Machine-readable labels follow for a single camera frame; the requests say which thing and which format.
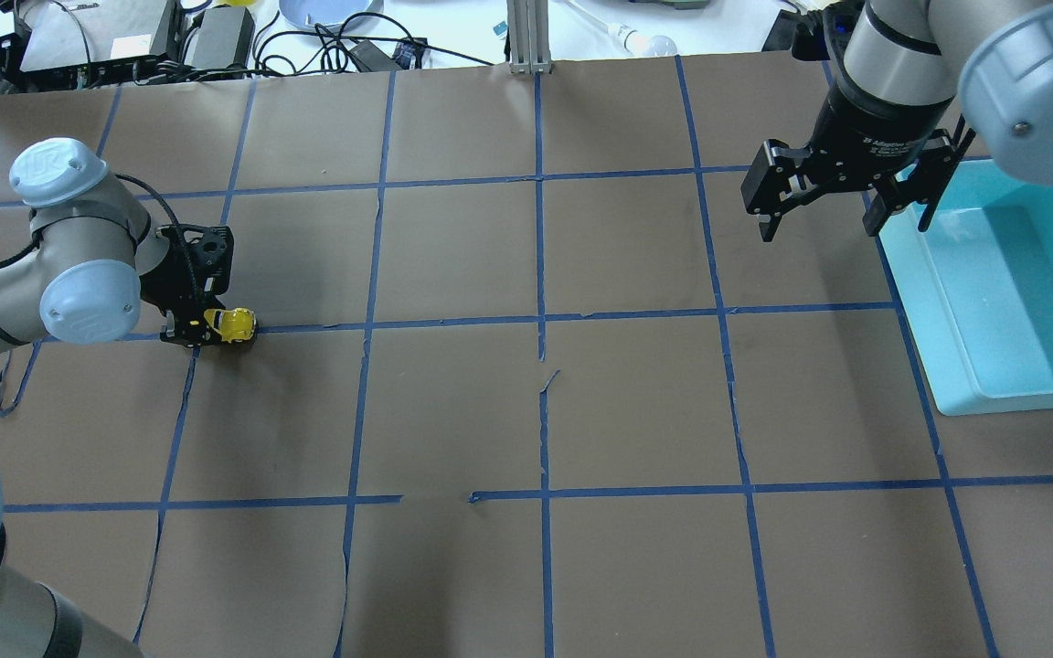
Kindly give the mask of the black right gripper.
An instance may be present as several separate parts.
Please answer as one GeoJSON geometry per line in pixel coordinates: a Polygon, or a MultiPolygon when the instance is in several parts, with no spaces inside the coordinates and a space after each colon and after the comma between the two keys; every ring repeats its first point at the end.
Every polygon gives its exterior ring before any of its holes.
{"type": "Polygon", "coordinates": [[[923,206],[918,231],[928,232],[971,146],[971,129],[941,127],[949,105],[910,107],[859,91],[828,91],[804,145],[768,139],[740,184],[761,241],[773,241],[786,213],[819,196],[872,188],[877,195],[862,217],[867,236],[877,237],[890,217],[912,204],[923,206]]]}

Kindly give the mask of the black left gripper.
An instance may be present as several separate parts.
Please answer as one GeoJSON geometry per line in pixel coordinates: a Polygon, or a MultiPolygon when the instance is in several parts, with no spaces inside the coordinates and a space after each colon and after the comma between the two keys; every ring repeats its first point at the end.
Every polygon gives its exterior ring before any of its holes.
{"type": "Polygon", "coordinates": [[[141,299],[165,317],[159,341],[201,348],[216,345],[217,333],[205,317],[229,311],[220,296],[229,291],[235,240],[230,228],[164,225],[151,230],[138,245],[141,299]]]}

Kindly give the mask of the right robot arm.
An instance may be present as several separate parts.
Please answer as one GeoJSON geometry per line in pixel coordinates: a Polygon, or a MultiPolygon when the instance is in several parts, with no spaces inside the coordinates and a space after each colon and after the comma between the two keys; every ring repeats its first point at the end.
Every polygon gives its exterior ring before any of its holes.
{"type": "Polygon", "coordinates": [[[802,18],[792,53],[832,80],[806,145],[768,139],[746,174],[764,241],[832,193],[875,193],[870,237],[912,204],[929,230],[976,141],[1004,174],[1053,185],[1053,1],[836,1],[802,18]]]}

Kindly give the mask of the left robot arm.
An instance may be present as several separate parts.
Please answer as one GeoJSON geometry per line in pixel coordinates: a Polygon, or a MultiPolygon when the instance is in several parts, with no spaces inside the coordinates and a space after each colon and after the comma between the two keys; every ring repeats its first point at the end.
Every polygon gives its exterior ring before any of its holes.
{"type": "MultiPolygon", "coordinates": [[[[22,151],[8,172],[29,211],[29,241],[0,261],[0,354],[53,337],[74,345],[121,340],[143,304],[164,317],[164,342],[200,348],[250,341],[254,313],[229,310],[234,238],[183,224],[171,208],[154,221],[116,174],[79,139],[55,137],[22,151]]],[[[141,657],[61,592],[5,562],[0,479],[0,657],[141,657]]]]}

